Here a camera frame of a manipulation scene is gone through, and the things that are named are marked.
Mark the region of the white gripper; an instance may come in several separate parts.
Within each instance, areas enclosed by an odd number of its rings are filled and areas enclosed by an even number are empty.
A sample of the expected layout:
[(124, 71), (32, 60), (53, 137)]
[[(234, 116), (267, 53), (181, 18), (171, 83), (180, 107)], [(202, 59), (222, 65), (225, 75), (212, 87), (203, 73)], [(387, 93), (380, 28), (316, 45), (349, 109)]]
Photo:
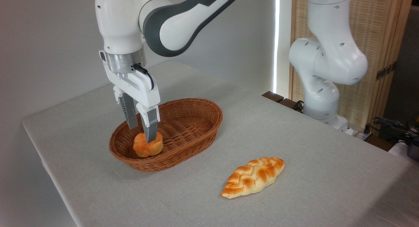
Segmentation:
[(109, 81), (114, 84), (114, 96), (121, 106), (126, 122), (130, 130), (138, 127), (137, 114), (135, 112), (135, 99), (138, 103), (136, 108), (141, 116), (142, 126), (147, 143), (156, 139), (158, 122), (160, 121), (158, 104), (160, 93), (156, 81), (147, 74), (134, 70), (127, 73), (126, 77), (118, 76), (109, 69), (106, 52), (99, 51)]

